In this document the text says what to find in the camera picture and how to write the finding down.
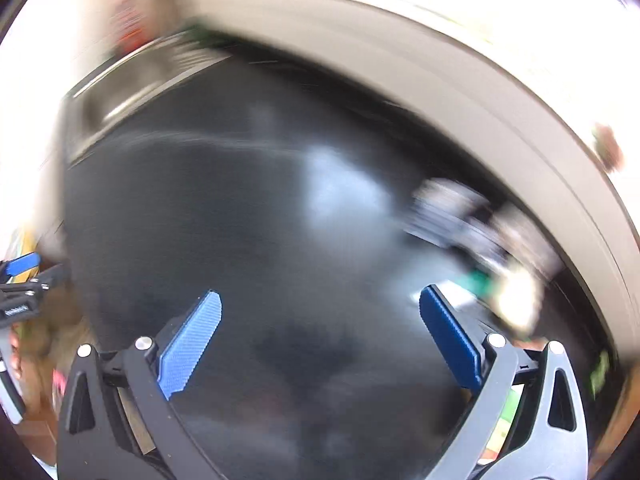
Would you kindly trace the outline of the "left hand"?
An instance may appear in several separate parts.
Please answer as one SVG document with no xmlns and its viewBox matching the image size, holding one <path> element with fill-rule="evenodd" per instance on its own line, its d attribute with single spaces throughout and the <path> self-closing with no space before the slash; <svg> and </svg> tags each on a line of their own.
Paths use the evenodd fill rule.
<svg viewBox="0 0 640 480">
<path fill-rule="evenodd" d="M 18 338 L 16 333 L 11 332 L 9 334 L 9 344 L 11 347 L 11 354 L 9 357 L 10 367 L 15 379 L 21 380 L 23 378 L 23 362 L 20 353 L 20 338 Z"/>
</svg>

